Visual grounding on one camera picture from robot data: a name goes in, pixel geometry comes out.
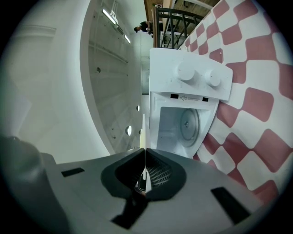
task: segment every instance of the white wall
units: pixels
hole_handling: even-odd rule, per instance
[[[1,85],[1,94],[13,89],[27,107],[18,113],[22,115],[20,126],[14,128],[14,122],[7,122],[6,135],[32,143],[52,154],[57,163],[109,155],[82,84],[81,32],[89,4],[90,0],[39,2],[11,38],[1,60],[5,75],[1,82],[12,84]],[[8,99],[1,101],[17,106]]]
[[[150,96],[141,95],[141,113],[146,115],[146,123],[149,126]]]
[[[135,36],[141,37],[141,56],[150,57],[150,49],[153,48],[153,38],[143,31],[135,33]]]
[[[118,13],[125,16],[125,22],[131,28],[131,34],[135,33],[133,28],[142,21],[147,20],[145,5],[143,0],[118,0]]]
[[[133,44],[129,44],[102,13],[103,8],[110,12],[111,6],[112,2],[98,0],[91,23],[88,61],[96,108],[107,138],[118,153],[139,146],[141,114],[136,106],[140,105],[137,97],[140,97],[141,84],[136,79]],[[126,14],[116,13],[124,32],[129,29],[123,22]],[[125,133],[129,125],[133,130],[130,136]]]

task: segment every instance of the ceiling light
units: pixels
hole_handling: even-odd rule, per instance
[[[111,17],[111,15],[109,15],[109,13],[105,9],[103,9],[103,13],[106,17],[109,18],[110,21],[112,21],[112,23],[116,24],[116,21]]]
[[[126,134],[127,134],[128,136],[131,135],[131,131],[132,131],[131,126],[128,126],[128,127],[125,129],[125,132],[126,132]]]
[[[124,35],[124,37],[126,38],[126,40],[129,42],[130,44],[130,40],[128,39],[128,37],[126,35]]]

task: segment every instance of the gray surface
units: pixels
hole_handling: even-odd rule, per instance
[[[248,211],[261,203],[239,183],[204,163],[168,152],[155,150],[182,165],[187,174],[185,186],[170,200],[151,202],[132,226],[138,233],[210,234],[233,226],[226,213],[210,192],[225,187]]]
[[[219,170],[175,154],[155,151],[184,167],[186,184],[172,199],[150,202],[130,231],[109,222],[122,212],[125,201],[108,193],[101,183],[100,174],[106,166],[134,151],[57,166],[53,164],[53,157],[46,157],[49,181],[71,227],[74,226],[79,233],[91,233],[97,229],[103,233],[217,233],[233,226],[210,191],[221,186],[248,211],[254,212],[261,206],[253,194]],[[62,176],[61,171],[76,167],[83,168],[85,172],[67,178]]]
[[[102,186],[100,173],[104,167],[126,157],[135,150],[111,157],[56,165],[51,155],[44,155],[50,184],[67,215],[72,233],[129,233],[110,222],[122,211],[125,201],[112,197]],[[85,172],[64,178],[61,171],[81,167]]]
[[[250,215],[247,219],[243,220],[239,224],[235,225],[232,228],[224,230],[219,234],[244,234],[250,233],[253,227],[258,225],[262,219],[270,212],[271,208],[273,207],[275,201],[262,206],[257,211],[255,211],[252,215]]]
[[[16,202],[43,229],[70,233],[67,217],[53,193],[38,150],[18,138],[0,137],[0,145],[0,171]]]

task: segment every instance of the black slot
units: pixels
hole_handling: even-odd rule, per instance
[[[179,94],[171,94],[170,98],[178,99],[179,98]]]
[[[61,173],[62,173],[63,177],[68,177],[68,176],[72,176],[72,175],[81,173],[83,171],[84,170],[79,167],[79,168],[75,168],[75,169],[72,169],[72,170],[66,170],[66,171],[63,171]]]
[[[137,185],[138,185],[138,187],[139,187],[140,190],[146,191],[147,180],[143,180],[143,176],[141,175],[141,177],[139,178],[139,181],[138,181]]]
[[[224,187],[212,189],[211,192],[234,224],[240,223],[250,215]]]

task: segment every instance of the round hole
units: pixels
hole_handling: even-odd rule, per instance
[[[128,126],[128,127],[125,129],[125,132],[126,132],[126,134],[127,134],[128,136],[131,135],[131,131],[132,131],[131,126]]]

